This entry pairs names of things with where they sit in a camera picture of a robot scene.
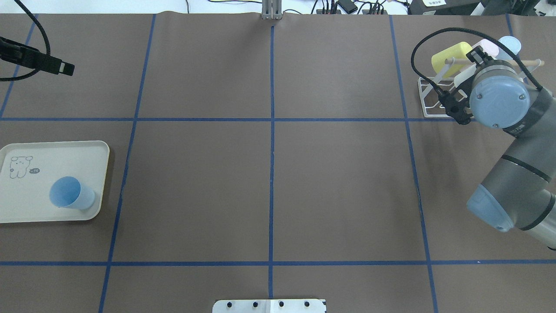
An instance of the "black band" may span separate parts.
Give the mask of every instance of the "black band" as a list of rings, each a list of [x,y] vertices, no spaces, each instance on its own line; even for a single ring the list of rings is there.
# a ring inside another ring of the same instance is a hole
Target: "black band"
[[[538,168],[536,168],[532,165],[529,165],[529,164],[521,161],[520,159],[516,159],[511,155],[504,154],[504,155],[502,155],[501,159],[508,160],[512,163],[515,163],[515,164],[521,166],[522,168],[532,172],[533,174],[537,175],[538,177],[541,177],[542,179],[546,180],[548,183],[550,183],[550,181],[552,180],[552,178],[550,178],[550,176],[546,175],[540,169],[538,169]]]
[[[556,203],[556,196],[554,194],[550,194],[550,202],[547,205],[547,208],[544,209],[543,214],[541,214],[533,223],[520,228],[522,231],[528,231],[531,228],[537,226],[538,224],[540,224],[548,215],[548,213],[550,213],[550,211],[552,211],[552,208],[554,206],[554,204]]]
[[[531,128],[543,117],[548,111],[548,107],[550,107],[551,103],[552,96],[548,90],[543,88],[521,121],[510,127],[504,128],[504,131],[513,137],[519,137],[519,135]]]

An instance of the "blue cup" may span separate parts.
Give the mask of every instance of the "blue cup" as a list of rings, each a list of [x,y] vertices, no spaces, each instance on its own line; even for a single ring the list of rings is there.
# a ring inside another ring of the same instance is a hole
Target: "blue cup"
[[[66,176],[50,188],[50,202],[59,208],[85,210],[95,202],[95,192],[75,177]]]

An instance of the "cartoon bear drawing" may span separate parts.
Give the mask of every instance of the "cartoon bear drawing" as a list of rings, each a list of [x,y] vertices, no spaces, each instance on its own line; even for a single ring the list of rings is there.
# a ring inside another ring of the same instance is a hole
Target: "cartoon bear drawing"
[[[9,165],[10,178],[23,178],[31,164],[32,156],[14,156]]]

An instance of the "gray robotic arm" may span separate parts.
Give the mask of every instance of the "gray robotic arm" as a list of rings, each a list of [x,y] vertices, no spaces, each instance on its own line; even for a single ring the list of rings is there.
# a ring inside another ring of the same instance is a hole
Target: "gray robotic arm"
[[[475,62],[474,75],[452,92],[442,90],[415,68],[414,57],[426,40],[451,31],[495,43],[516,61],[535,88],[525,85],[508,62],[494,60],[479,46],[466,55]],[[515,137],[467,202],[468,209],[501,232],[517,227],[556,249],[556,197],[546,190],[556,176],[556,99],[552,93],[507,47],[466,28],[445,28],[423,38],[413,50],[411,66],[431,84],[446,114],[459,124],[466,125],[475,117],[479,123]],[[468,97],[456,101],[455,94],[461,91]]]

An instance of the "tray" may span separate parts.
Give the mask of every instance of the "tray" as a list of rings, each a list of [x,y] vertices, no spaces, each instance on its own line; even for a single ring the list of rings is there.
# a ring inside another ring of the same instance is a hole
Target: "tray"
[[[110,149],[104,141],[9,144],[0,149],[0,223],[85,221],[102,203]],[[86,210],[58,208],[52,184],[73,176],[96,194]]]

